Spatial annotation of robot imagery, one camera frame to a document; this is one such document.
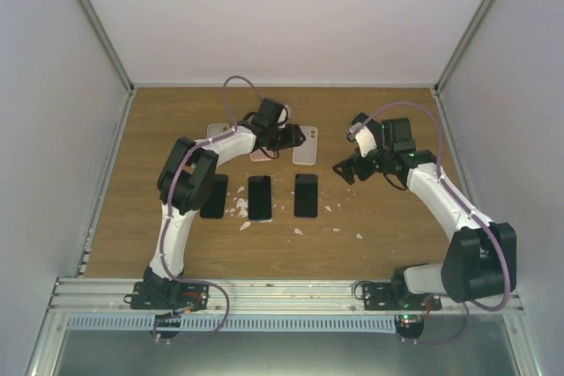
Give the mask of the blue phone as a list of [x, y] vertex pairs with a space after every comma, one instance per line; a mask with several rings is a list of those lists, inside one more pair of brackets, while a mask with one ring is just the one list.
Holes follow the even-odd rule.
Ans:
[[272, 218], [271, 177], [251, 176], [248, 179], [248, 217], [266, 221]]

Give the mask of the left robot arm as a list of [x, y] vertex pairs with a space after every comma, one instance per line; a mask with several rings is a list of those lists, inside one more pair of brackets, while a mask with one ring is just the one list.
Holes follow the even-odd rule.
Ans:
[[217, 169], [254, 151], [297, 148], [307, 139], [302, 126], [289, 122], [286, 105], [269, 98], [261, 101], [257, 111], [216, 136], [177, 139], [157, 182], [162, 212], [160, 235], [143, 276], [159, 307], [170, 309], [181, 301], [182, 288], [177, 282], [184, 271], [190, 228], [212, 193]]

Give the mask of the purple phone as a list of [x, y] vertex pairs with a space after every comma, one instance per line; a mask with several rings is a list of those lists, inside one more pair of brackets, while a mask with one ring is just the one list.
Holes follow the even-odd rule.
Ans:
[[317, 218], [318, 178], [311, 173], [298, 173], [295, 176], [294, 207], [296, 217]]

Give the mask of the cream cased phone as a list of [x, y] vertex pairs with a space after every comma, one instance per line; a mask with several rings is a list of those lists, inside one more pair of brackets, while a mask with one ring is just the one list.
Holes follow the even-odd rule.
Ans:
[[293, 148], [292, 162], [297, 166], [314, 166], [317, 159], [318, 128], [301, 125], [301, 132], [305, 141]]

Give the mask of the bare black phone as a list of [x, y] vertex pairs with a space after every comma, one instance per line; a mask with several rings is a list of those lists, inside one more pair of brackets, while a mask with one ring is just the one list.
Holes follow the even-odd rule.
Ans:
[[367, 125], [369, 116], [364, 113], [357, 114], [351, 121], [351, 127], [353, 129], [362, 128]]

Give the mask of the aluminium front rail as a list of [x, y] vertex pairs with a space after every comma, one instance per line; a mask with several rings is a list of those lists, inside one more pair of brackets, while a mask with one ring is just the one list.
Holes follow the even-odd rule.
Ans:
[[[60, 278], [48, 302], [51, 312], [130, 313], [123, 297], [131, 294], [136, 279]], [[203, 314], [215, 315], [230, 306], [231, 316], [263, 315], [363, 315], [424, 314], [426, 304], [417, 308], [385, 306], [382, 299], [363, 301], [363, 290], [353, 280], [211, 280], [209, 299]]]

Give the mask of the white debris pile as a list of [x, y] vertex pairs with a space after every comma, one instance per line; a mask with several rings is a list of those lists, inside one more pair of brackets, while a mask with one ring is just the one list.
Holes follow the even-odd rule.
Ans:
[[233, 193], [226, 193], [225, 213], [228, 217], [237, 219], [241, 232], [250, 227], [249, 202], [245, 187], [239, 186]]

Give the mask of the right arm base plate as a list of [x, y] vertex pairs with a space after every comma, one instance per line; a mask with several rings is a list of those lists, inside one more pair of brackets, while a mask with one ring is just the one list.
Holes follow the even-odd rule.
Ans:
[[413, 294], [403, 284], [362, 280], [352, 287], [353, 296], [366, 311], [426, 312], [442, 310], [440, 298]]

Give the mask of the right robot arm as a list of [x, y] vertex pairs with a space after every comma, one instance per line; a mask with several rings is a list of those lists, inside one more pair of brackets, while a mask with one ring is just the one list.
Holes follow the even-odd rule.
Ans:
[[397, 177], [396, 188], [416, 195], [449, 240], [440, 264], [409, 265], [391, 278], [391, 302], [409, 310], [423, 294], [442, 294], [457, 303], [470, 302], [500, 311], [516, 288], [516, 232], [479, 211], [452, 183], [436, 156], [419, 150], [406, 118], [377, 122], [358, 114], [348, 139], [357, 144], [348, 182], [375, 173]]

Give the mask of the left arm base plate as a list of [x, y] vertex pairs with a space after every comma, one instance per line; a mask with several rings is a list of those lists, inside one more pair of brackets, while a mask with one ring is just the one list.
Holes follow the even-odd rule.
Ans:
[[149, 273], [123, 301], [133, 310], [195, 312], [207, 307], [208, 293], [207, 284], [183, 284]]

